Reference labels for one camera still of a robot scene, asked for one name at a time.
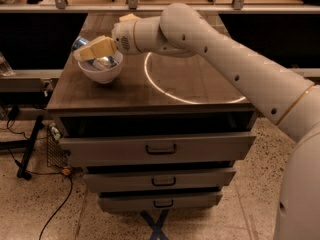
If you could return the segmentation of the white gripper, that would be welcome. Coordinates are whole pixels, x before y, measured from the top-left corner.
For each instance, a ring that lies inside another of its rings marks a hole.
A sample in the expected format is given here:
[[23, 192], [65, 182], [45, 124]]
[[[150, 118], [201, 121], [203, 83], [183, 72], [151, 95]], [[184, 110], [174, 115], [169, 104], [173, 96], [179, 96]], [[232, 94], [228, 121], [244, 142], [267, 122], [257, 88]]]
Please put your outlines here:
[[134, 41], [135, 20], [125, 20], [118, 22], [112, 29], [112, 38], [99, 36], [88, 44], [81, 46], [73, 52], [73, 56], [78, 61], [89, 61], [106, 56], [112, 56], [118, 50], [127, 55], [137, 53]]

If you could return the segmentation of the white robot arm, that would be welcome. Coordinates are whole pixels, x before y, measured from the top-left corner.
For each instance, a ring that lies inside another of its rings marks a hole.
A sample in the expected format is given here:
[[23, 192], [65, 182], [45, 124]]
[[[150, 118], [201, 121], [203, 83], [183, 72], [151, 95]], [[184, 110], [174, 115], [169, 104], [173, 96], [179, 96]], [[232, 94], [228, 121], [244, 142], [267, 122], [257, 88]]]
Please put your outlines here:
[[157, 17], [122, 16], [109, 37], [97, 37], [74, 57], [88, 61], [116, 52], [198, 54], [296, 141], [281, 185], [274, 240], [320, 240], [318, 85], [217, 32], [183, 3], [168, 5]]

